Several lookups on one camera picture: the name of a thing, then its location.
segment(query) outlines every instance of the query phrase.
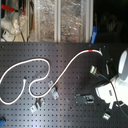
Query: white cable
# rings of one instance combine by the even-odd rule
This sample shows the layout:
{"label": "white cable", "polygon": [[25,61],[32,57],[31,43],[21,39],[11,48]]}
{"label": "white cable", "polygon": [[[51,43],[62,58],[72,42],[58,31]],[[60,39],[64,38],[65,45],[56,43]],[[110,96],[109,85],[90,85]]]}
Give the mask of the white cable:
{"label": "white cable", "polygon": [[1,99],[1,97],[0,97],[0,101],[1,101],[3,104],[5,104],[5,105],[12,105],[12,104],[14,104],[17,100],[19,100],[19,98],[20,98],[21,95],[23,94],[24,88],[25,88],[25,84],[26,84],[26,79],[23,79],[23,88],[22,88],[22,91],[21,91],[21,93],[19,94],[19,96],[18,96],[14,101],[12,101],[12,102],[10,102],[10,103],[7,103],[7,102],[3,101],[3,100]]}
{"label": "white cable", "polygon": [[[52,90],[52,88],[57,84],[57,82],[58,82],[59,79],[63,76],[63,74],[66,72],[66,70],[67,70],[68,67],[71,65],[71,63],[72,63],[79,55],[84,54],[84,53],[87,53],[87,52],[96,52],[96,53],[99,53],[99,54],[102,56],[101,51],[98,51],[98,50],[84,50],[84,51],[78,53],[78,54],[77,54],[75,57],[73,57],[72,60],[68,63],[68,65],[66,66],[66,68],[64,69],[64,71],[61,73],[61,75],[57,78],[56,82],[53,84],[53,86],[52,86],[45,94],[43,94],[43,95],[40,95],[40,96],[33,95],[33,94],[31,93],[31,86],[32,86],[35,82],[42,81],[42,80],[44,80],[44,79],[46,79],[46,78],[48,77],[48,75],[49,75],[49,73],[50,73],[50,64],[49,64],[49,62],[48,62],[46,59],[36,58],[36,59],[31,59],[31,60],[19,62],[19,63],[15,64],[15,65],[11,66],[11,67],[10,67],[9,69],[7,69],[7,70],[4,72],[4,74],[2,75],[2,77],[1,77],[1,79],[0,79],[0,84],[2,83],[2,80],[3,80],[3,78],[5,77],[5,75],[6,75],[11,69],[13,69],[14,67],[17,67],[17,66],[19,66],[19,65],[26,64],[26,63],[29,63],[29,62],[32,62],[32,61],[44,61],[44,62],[46,62],[47,65],[48,65],[48,72],[47,72],[47,74],[46,74],[43,78],[33,80],[33,81],[30,83],[30,85],[29,85],[29,93],[30,93],[30,95],[31,95],[32,97],[34,97],[34,98],[42,98],[42,97],[46,96],[46,95]],[[10,102],[10,103],[7,103],[7,102],[4,102],[4,101],[1,99],[1,97],[0,97],[0,101],[1,101],[3,104],[5,104],[5,105],[12,105],[12,104],[14,104],[14,103],[21,97],[21,95],[23,94],[24,88],[25,88],[25,84],[26,84],[26,79],[23,79],[23,88],[22,88],[22,91],[21,91],[21,93],[19,94],[19,96],[18,96],[14,101],[12,101],[12,102]]]}
{"label": "white cable", "polygon": [[42,98],[42,97],[46,96],[46,95],[52,90],[52,88],[57,84],[57,82],[58,82],[59,79],[63,76],[63,74],[66,72],[66,70],[67,70],[68,67],[71,65],[71,63],[72,63],[79,55],[81,55],[81,54],[83,54],[83,53],[87,53],[87,52],[97,52],[97,53],[99,53],[99,54],[102,56],[101,51],[98,51],[98,50],[84,50],[84,51],[78,53],[75,57],[73,57],[73,58],[71,59],[71,61],[68,63],[68,65],[66,66],[66,68],[64,69],[64,71],[63,71],[63,72],[61,73],[61,75],[57,78],[56,82],[53,84],[53,86],[52,86],[45,94],[40,95],[40,96],[35,96],[35,95],[33,95],[33,94],[31,93],[31,86],[32,86],[32,84],[33,84],[34,82],[37,82],[37,81],[36,81],[36,80],[35,80],[35,81],[32,81],[32,82],[30,83],[30,85],[29,85],[29,93],[30,93],[30,95],[31,95],[32,97],[34,97],[34,98]]}
{"label": "white cable", "polygon": [[[36,80],[32,81],[31,83],[33,84],[34,82],[44,80],[44,79],[49,75],[49,72],[50,72],[50,64],[49,64],[49,62],[48,62],[46,59],[36,58],[36,59],[30,59],[30,60],[27,60],[27,61],[19,62],[19,63],[15,64],[15,65],[11,66],[11,67],[10,67],[9,69],[7,69],[7,70],[4,72],[4,74],[2,75],[2,77],[1,77],[1,79],[0,79],[0,84],[2,83],[2,80],[4,79],[5,75],[6,75],[11,69],[13,69],[14,67],[17,67],[17,66],[19,66],[19,65],[26,64],[26,63],[33,62],[33,61],[44,61],[44,62],[46,62],[47,65],[48,65],[48,72],[47,72],[47,74],[46,74],[45,77],[40,78],[40,79],[36,79]],[[4,102],[4,101],[1,99],[1,97],[0,97],[0,101],[1,101],[3,104],[5,104],[5,105],[12,105],[12,104],[14,104],[14,103],[21,97],[21,95],[23,94],[24,88],[25,88],[25,84],[26,84],[26,79],[23,79],[23,88],[22,88],[22,91],[21,91],[21,93],[19,94],[19,96],[18,96],[14,101],[12,101],[12,102],[10,102],[10,103],[7,103],[7,102]]]}

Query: white plug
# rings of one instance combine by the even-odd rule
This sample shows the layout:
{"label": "white plug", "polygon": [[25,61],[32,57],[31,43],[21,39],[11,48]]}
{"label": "white plug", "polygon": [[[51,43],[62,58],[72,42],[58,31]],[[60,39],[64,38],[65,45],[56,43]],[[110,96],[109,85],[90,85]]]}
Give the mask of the white plug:
{"label": "white plug", "polygon": [[11,35],[8,31],[4,30],[3,39],[5,39],[7,42],[12,42],[14,40],[14,35]]}

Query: metal clip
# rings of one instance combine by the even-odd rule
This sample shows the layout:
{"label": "metal clip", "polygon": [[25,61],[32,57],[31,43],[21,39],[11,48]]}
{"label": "metal clip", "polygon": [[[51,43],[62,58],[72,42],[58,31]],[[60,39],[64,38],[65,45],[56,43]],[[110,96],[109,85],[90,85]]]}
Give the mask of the metal clip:
{"label": "metal clip", "polygon": [[110,117],[111,117],[111,116],[110,116],[108,113],[104,113],[104,115],[103,115],[103,118],[104,118],[105,120],[109,120]]}
{"label": "metal clip", "polygon": [[43,98],[41,98],[39,101],[37,101],[31,108],[31,112],[35,113],[38,109],[40,109],[42,107],[42,105],[45,104],[45,101]]}
{"label": "metal clip", "polygon": [[[49,85],[49,87],[51,88],[52,85],[53,85],[53,81],[51,80],[51,81],[48,83],[48,85]],[[59,98],[59,94],[58,94],[58,92],[57,92],[56,87],[52,88],[51,93],[52,93],[52,95],[53,95],[53,97],[54,97],[55,100],[57,100],[57,99]]]}

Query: black pegboard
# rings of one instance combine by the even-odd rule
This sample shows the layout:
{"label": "black pegboard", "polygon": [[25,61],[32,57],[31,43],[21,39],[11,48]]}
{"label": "black pegboard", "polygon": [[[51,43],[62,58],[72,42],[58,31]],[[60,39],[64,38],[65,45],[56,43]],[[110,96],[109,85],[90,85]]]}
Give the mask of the black pegboard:
{"label": "black pegboard", "polygon": [[[97,44],[94,49],[106,46],[118,66],[121,53],[127,44]],[[1,43],[0,44],[0,76],[15,63],[31,58],[45,58],[51,64],[51,72],[47,79],[32,86],[34,94],[43,94],[48,89],[48,82],[55,80],[68,62],[80,51],[91,49],[88,44],[55,44],[55,43]],[[27,78],[25,91],[21,98],[11,106],[0,103],[0,117],[6,118],[3,128],[105,128],[127,127],[126,119],[114,106],[112,118],[102,119],[103,108],[95,109],[93,105],[76,104],[76,94],[89,94],[89,87],[101,79],[89,74],[91,65],[95,65],[103,73],[105,66],[103,58],[97,53],[85,53],[79,56],[57,83],[60,98],[54,100],[51,93],[45,97],[45,105],[32,114],[29,108],[36,99],[28,93],[29,83],[43,77],[47,72],[44,62],[32,62],[18,66],[10,71],[0,86],[0,96],[5,101],[14,100],[22,89],[22,80]]]}

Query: cable connector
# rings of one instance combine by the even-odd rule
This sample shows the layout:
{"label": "cable connector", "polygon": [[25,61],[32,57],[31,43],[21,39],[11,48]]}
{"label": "cable connector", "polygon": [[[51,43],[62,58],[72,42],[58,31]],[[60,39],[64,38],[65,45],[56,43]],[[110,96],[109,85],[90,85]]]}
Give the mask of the cable connector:
{"label": "cable connector", "polygon": [[97,68],[95,66],[91,66],[90,73],[93,74],[96,77],[100,76],[100,73],[97,71]]}

